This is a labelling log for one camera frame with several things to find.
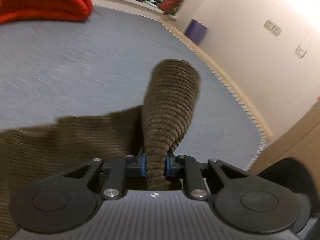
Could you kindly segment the wooden bed frame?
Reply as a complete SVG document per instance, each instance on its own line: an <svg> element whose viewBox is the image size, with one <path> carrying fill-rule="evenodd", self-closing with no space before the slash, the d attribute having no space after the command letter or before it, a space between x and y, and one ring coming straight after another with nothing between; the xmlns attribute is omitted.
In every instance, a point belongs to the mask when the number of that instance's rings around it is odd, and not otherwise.
<svg viewBox="0 0 320 240"><path fill-rule="evenodd" d="M270 142L274 137L274 133L271 128L261 116L257 108L249 100L246 94L241 90L241 88L233 81L233 79L226 73L226 71L220 67L209 55L207 55L200 47L193 43L189 38L187 38L183 33L176 29L173 25L165 20L159 20L159 23L163 25L169 32L172 33L176 38L183 42L194 54L196 54L201 61L203 61L208 68L213 72L213 74L218 78L218 80L223 83L227 90L232 94L234 98L239 98L243 102L242 106L245 111L249 113L256 120L255 125L265 139L266 142Z"/></svg>

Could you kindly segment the grey bed mattress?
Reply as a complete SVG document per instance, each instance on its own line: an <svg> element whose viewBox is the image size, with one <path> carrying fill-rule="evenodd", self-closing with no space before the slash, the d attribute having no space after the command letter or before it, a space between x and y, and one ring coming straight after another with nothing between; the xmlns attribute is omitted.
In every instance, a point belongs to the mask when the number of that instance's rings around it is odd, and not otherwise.
<svg viewBox="0 0 320 240"><path fill-rule="evenodd" d="M106 7L95 7L81 23L1 26L1 128L140 105L163 59L188 61L201 76L192 124L177 152L249 167L264 139L223 79L158 21Z"/></svg>

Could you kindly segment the brown corduroy pants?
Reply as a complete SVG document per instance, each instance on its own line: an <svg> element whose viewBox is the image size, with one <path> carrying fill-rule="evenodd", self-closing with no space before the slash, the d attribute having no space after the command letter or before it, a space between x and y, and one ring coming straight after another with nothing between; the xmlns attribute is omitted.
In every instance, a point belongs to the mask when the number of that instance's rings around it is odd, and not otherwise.
<svg viewBox="0 0 320 240"><path fill-rule="evenodd" d="M200 82L188 62L166 59L153 69L140 106L1 131L1 239L16 231L9 198L17 189L93 158L108 161L144 149L142 188L179 188L179 180L164 176L165 157L176 150L191 124Z"/></svg>

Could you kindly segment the white wall socket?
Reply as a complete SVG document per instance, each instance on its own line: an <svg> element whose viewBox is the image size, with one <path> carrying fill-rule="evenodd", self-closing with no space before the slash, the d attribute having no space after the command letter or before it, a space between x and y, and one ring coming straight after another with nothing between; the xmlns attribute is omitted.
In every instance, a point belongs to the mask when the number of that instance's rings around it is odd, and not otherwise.
<svg viewBox="0 0 320 240"><path fill-rule="evenodd" d="M308 50L303 48L301 45L299 45L295 49L295 55L298 56L299 59L302 59L306 55L307 52L308 52Z"/></svg>

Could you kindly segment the window sill ledge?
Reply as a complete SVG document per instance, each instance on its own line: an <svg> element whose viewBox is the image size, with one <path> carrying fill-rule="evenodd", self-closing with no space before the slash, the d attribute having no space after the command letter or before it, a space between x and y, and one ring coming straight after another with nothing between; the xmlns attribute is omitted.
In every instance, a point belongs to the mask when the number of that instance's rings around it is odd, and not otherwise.
<svg viewBox="0 0 320 240"><path fill-rule="evenodd" d="M177 17L165 15L163 11L154 8L144 2L136 0L92 0L97 7L109 8L135 15L140 15L153 20L176 21Z"/></svg>

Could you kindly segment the white wall switch plate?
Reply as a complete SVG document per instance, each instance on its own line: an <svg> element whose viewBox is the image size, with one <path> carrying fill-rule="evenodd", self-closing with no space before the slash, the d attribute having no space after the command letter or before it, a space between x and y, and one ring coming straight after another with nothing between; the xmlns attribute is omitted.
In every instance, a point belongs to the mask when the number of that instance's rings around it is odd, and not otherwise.
<svg viewBox="0 0 320 240"><path fill-rule="evenodd" d="M282 32L282 29L280 26L276 25L272 20L268 19L264 23L264 28L267 29L272 35L275 37L279 36L280 33Z"/></svg>

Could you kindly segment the red folded quilt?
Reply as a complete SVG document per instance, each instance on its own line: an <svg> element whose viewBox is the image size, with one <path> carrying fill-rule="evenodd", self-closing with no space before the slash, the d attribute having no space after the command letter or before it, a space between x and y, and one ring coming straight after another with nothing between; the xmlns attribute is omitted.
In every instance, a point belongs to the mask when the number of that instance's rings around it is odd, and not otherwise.
<svg viewBox="0 0 320 240"><path fill-rule="evenodd" d="M1 0L1 24L28 20L82 22L92 9L92 0Z"/></svg>

